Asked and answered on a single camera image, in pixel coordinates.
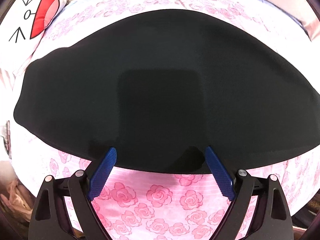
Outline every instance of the ridged blue pad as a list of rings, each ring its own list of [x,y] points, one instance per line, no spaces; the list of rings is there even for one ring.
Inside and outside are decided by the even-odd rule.
[[[117,160],[117,151],[115,148],[111,148],[106,157],[101,162],[100,166],[97,168],[96,172],[92,176],[89,185],[88,198],[92,201],[95,197],[100,196],[101,191],[110,175],[110,172],[115,166]]]
[[[210,146],[205,149],[204,157],[222,195],[233,201],[236,198],[233,180]]]

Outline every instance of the arrow drawing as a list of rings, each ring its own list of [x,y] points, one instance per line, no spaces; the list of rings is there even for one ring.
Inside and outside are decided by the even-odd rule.
[[[32,0],[31,0],[31,1],[28,0],[27,2],[25,2],[24,0],[22,0],[22,1],[23,1],[23,3],[24,3],[25,6],[27,6],[29,3],[32,2]]]
[[[12,36],[11,36],[10,40],[11,40],[11,39],[12,39],[12,37],[15,35],[15,33],[17,33],[16,42],[15,42],[15,43],[17,43],[18,36],[19,36],[19,32],[21,32],[21,35],[22,35],[23,39],[25,40],[26,38],[24,37],[23,32],[22,32],[22,30],[21,30],[21,28],[20,28],[20,27],[19,27],[19,28],[14,32],[14,34],[12,34]]]

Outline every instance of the black fabric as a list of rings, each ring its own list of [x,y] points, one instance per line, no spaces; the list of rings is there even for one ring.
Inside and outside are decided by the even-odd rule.
[[[232,169],[270,165],[320,144],[319,94],[246,32],[189,10],[117,21],[32,62],[16,122],[86,159],[210,173],[208,145]]]

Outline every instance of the silver screw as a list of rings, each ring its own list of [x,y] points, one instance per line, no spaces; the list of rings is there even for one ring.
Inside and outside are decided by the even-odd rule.
[[[46,182],[49,182],[49,181],[52,180],[52,176],[51,176],[51,175],[48,175],[48,176],[46,176],[46,177],[44,178],[44,180],[45,180]]]
[[[238,173],[240,176],[243,176],[243,177],[247,176],[247,172],[245,170],[239,170]]]
[[[273,181],[277,181],[278,178],[276,175],[272,174],[272,175],[270,175],[270,179]]]
[[[76,171],[76,176],[81,177],[84,174],[83,170]]]

